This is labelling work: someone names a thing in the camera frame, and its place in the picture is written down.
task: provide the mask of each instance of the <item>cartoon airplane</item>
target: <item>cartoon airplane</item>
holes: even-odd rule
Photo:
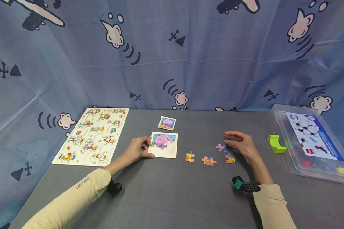
[[[61,18],[59,18],[54,13],[46,9],[48,5],[44,2],[44,0],[33,0],[32,2],[28,2],[27,0],[1,1],[7,5],[11,5],[15,1],[25,9],[30,11],[29,16],[25,19],[25,21],[22,24],[22,27],[29,31],[39,30],[39,27],[41,25],[45,25],[44,20],[47,20],[52,24],[60,27],[65,26],[65,22],[61,20]]]
[[[256,14],[260,9],[259,0],[224,0],[217,6],[217,10],[220,14],[228,14],[232,9],[238,10],[240,4],[252,14]]]

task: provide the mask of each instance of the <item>beige sleeve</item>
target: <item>beige sleeve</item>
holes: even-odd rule
[[[286,201],[277,184],[259,185],[254,192],[254,200],[261,216],[264,229],[296,229],[296,225],[286,207]]]
[[[52,200],[35,214],[22,228],[66,228],[71,220],[88,204],[97,200],[111,181],[111,174],[96,169],[84,179]]]

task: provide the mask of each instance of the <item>green block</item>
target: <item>green block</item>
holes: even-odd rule
[[[279,143],[279,135],[269,135],[266,139],[273,150],[274,154],[282,154],[284,153],[287,148],[285,146],[281,146]]]
[[[242,181],[240,181],[239,179],[237,179],[236,183],[234,184],[234,186],[239,190],[240,187],[242,186]]]

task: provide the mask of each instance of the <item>plastic storage case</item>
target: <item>plastic storage case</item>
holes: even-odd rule
[[[270,116],[292,174],[344,184],[344,148],[316,109],[275,104]]]

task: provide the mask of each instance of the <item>blue curtain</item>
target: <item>blue curtain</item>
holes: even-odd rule
[[[86,107],[273,104],[344,146],[344,0],[0,0],[0,228]]]

